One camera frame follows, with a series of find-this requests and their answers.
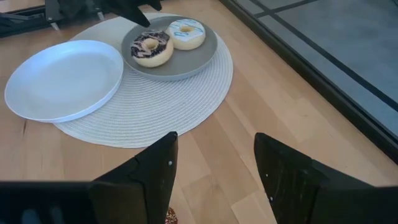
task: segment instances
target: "white frosted donut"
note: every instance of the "white frosted donut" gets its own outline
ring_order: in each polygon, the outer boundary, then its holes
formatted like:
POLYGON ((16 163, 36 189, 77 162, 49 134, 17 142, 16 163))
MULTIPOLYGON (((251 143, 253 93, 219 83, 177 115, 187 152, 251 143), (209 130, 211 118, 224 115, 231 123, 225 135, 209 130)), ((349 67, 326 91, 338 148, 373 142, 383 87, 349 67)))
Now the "white frosted donut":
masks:
POLYGON ((195 49, 205 41, 206 31, 203 25, 193 19, 181 19, 172 22, 167 33, 173 40, 174 47, 179 50, 195 49))

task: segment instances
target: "plate rim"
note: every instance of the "plate rim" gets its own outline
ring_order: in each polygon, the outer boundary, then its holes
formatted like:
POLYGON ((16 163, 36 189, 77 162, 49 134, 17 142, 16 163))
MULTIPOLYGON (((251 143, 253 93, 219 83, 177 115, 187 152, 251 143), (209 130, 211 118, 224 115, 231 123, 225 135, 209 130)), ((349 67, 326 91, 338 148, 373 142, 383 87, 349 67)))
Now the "plate rim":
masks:
MULTIPOLYGON (((159 17, 155 17, 155 18, 150 19, 149 22, 151 22, 151 21, 153 21, 153 20, 155 20, 155 19, 170 18, 170 17, 176 17, 176 18, 178 18, 178 19, 193 19, 193 18, 185 17, 185 16, 172 15, 172 16, 159 16, 159 17)), ((217 36, 216 33, 214 32, 214 30, 213 30, 212 28, 210 28, 208 25, 206 25, 204 22, 199 21, 199 20, 197 20, 197 19, 193 19, 193 20, 196 20, 196 21, 202 23, 202 25, 204 25, 204 26, 206 26, 207 28, 209 28, 209 30, 211 30, 212 33, 214 33, 214 35, 215 35, 215 37, 216 37, 216 46, 215 46, 215 51, 213 52, 213 55, 210 57, 210 59, 209 59, 206 63, 204 63, 204 64, 201 65, 200 67, 198 67, 198 68, 196 68, 196 69, 194 69, 194 70, 192 70, 192 71, 190 71, 190 72, 185 72, 185 73, 181 73, 181 74, 178 74, 178 75, 164 75, 164 76, 163 76, 163 75, 148 74, 148 73, 146 73, 146 72, 142 72, 142 71, 140 71, 140 70, 134 68, 133 66, 131 66, 131 65, 127 62, 127 60, 125 59, 125 57, 124 57, 124 54, 123 54, 123 45, 124 45, 124 44, 123 44, 123 43, 125 43, 127 35, 128 35, 134 28, 136 28, 136 27, 138 26, 138 24, 136 24, 133 28, 131 28, 131 29, 126 33, 126 35, 123 37, 123 40, 122 40, 122 42, 121 42, 121 48, 122 48, 122 49, 121 49, 121 55, 122 55, 123 61, 129 66, 129 68, 133 69, 135 72, 137 72, 137 73, 139 73, 140 75, 142 75, 142 76, 144 76, 144 77, 146 77, 146 78, 149 78, 149 79, 151 79, 151 80, 157 80, 157 81, 177 81, 177 80, 186 79, 186 78, 189 78, 189 77, 192 77, 192 76, 196 75, 196 74, 199 73, 201 70, 203 70, 204 68, 206 68, 206 66, 214 59, 214 57, 215 57, 215 55, 216 55, 216 53, 217 53, 217 48, 218 48, 218 36, 217 36)))
POLYGON ((97 109, 101 108, 105 103, 107 103, 107 102, 112 98, 112 96, 117 92, 117 90, 119 89, 119 86, 120 86, 121 81, 122 81, 122 79, 123 79, 123 71, 124 71, 124 60, 123 60, 123 57, 122 57, 122 55, 120 54, 120 52, 119 52, 117 49, 115 49, 112 45, 109 45, 109 44, 107 44, 107 43, 105 43, 105 42, 97 41, 97 40, 69 40, 69 41, 66 41, 66 42, 64 42, 64 43, 56 44, 56 45, 53 45, 53 46, 48 47, 48 48, 46 48, 46 49, 43 49, 43 50, 37 52, 36 54, 33 54, 32 56, 30 56, 30 57, 29 57, 28 59, 26 59, 24 62, 22 62, 22 63, 13 71, 13 73, 12 73, 12 74, 10 75, 10 77, 8 78, 6 87, 4 88, 4 101, 6 102, 7 107, 8 107, 13 113, 15 113, 16 115, 18 115, 18 116, 20 116, 20 117, 22 117, 22 118, 25 118, 25 119, 30 119, 30 120, 33 120, 33 121, 40 121, 40 122, 43 122, 43 123, 60 123, 60 122, 65 122, 65 121, 71 121, 71 120, 78 119, 78 118, 81 118, 81 117, 83 117, 83 116, 86 116, 86 115, 88 115, 88 114, 90 114, 90 113, 96 111, 97 109), (30 117, 28 117, 28 116, 25 116, 25 115, 23 115, 23 114, 17 112, 13 107, 10 106, 9 100, 7 100, 7 93, 8 93, 8 89, 9 89, 9 83, 10 83, 10 80, 12 79, 12 77, 14 76, 14 74, 18 71, 18 69, 20 69, 20 68, 21 68, 24 64, 26 64, 29 60, 32 60, 32 58, 37 57, 38 54, 41 54, 41 53, 43 53, 43 52, 45 52, 45 51, 48 51, 48 50, 50 50, 50 49, 52 49, 52 48, 55 48, 55 47, 58 47, 58 46, 60 46, 60 45, 69 45, 69 44, 74 44, 74 43, 76 43, 76 42, 94 42, 94 43, 96 43, 96 44, 106 45, 106 46, 108 46, 108 47, 111 47, 112 50, 113 50, 115 53, 117 53, 117 54, 116 54, 116 55, 117 55, 117 63, 118 63, 119 66, 121 66, 122 69, 121 69, 121 72, 120 72, 120 74, 119 74, 119 77, 118 77, 117 82, 114 84, 114 86, 112 87, 112 89, 110 89, 110 91, 107 92, 107 94, 105 94, 105 95, 104 95, 100 100, 98 100, 96 103, 93 103, 91 106, 89 106, 89 107, 87 107, 87 108, 85 108, 85 109, 83 109, 83 110, 77 111, 76 113, 73 113, 73 114, 68 114, 68 115, 65 115, 65 116, 58 117, 58 118, 50 118, 50 119, 30 118, 30 117))

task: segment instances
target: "donut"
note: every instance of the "donut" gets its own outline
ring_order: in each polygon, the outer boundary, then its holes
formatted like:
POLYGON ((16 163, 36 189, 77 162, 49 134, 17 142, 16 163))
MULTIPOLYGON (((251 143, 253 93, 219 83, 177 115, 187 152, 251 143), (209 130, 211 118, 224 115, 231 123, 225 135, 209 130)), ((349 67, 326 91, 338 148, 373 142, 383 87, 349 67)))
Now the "donut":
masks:
POLYGON ((131 56, 141 66, 157 67, 173 54, 173 41, 162 30, 148 30, 138 36, 131 46, 131 56))
POLYGON ((174 47, 179 50, 195 49, 205 41, 206 31, 203 25, 193 19, 181 19, 172 22, 167 29, 174 47))

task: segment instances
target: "chocolate frosted donut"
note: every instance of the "chocolate frosted donut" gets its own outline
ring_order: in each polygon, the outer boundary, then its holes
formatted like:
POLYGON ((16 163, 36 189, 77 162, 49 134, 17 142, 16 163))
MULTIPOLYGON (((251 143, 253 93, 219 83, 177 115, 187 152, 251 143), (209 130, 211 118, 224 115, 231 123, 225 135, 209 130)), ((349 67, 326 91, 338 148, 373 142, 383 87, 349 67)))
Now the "chocolate frosted donut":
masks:
POLYGON ((161 30, 148 30, 134 40, 131 55, 138 64, 152 68, 168 61, 173 49, 173 41, 168 34, 161 30))

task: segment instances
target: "round placemat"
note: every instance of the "round placemat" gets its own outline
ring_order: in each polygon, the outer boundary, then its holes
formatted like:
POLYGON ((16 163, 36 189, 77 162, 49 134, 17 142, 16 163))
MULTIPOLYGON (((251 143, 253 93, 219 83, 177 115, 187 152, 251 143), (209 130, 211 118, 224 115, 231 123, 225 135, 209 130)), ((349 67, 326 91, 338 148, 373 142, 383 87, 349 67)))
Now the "round placemat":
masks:
MULTIPOLYGON (((148 19, 172 14, 147 13, 148 19)), ((72 40, 98 40, 121 51, 123 37, 136 24, 118 17, 99 23, 72 40)), ((95 112, 54 125, 86 142, 114 147, 147 147, 169 131, 179 135, 198 126, 224 100, 233 77, 231 54, 217 35, 218 48, 208 67, 188 79, 146 79, 124 65, 119 90, 95 112)))

